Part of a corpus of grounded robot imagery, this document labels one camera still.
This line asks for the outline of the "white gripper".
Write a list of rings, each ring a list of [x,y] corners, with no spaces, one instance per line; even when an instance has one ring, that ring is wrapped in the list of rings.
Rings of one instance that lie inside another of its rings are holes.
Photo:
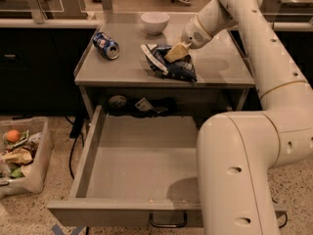
[[[218,0],[211,0],[184,27],[181,42],[175,44],[164,56],[173,63],[189,54],[189,49],[200,49],[221,30],[235,25],[232,16]]]

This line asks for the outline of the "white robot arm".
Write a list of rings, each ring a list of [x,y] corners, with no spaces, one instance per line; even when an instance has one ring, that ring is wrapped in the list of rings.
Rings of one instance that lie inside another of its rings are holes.
[[[313,153],[313,90],[259,10],[262,0],[211,0],[185,26],[169,62],[238,28],[261,110],[209,118],[197,141],[205,235],[280,235],[267,179],[271,167]]]

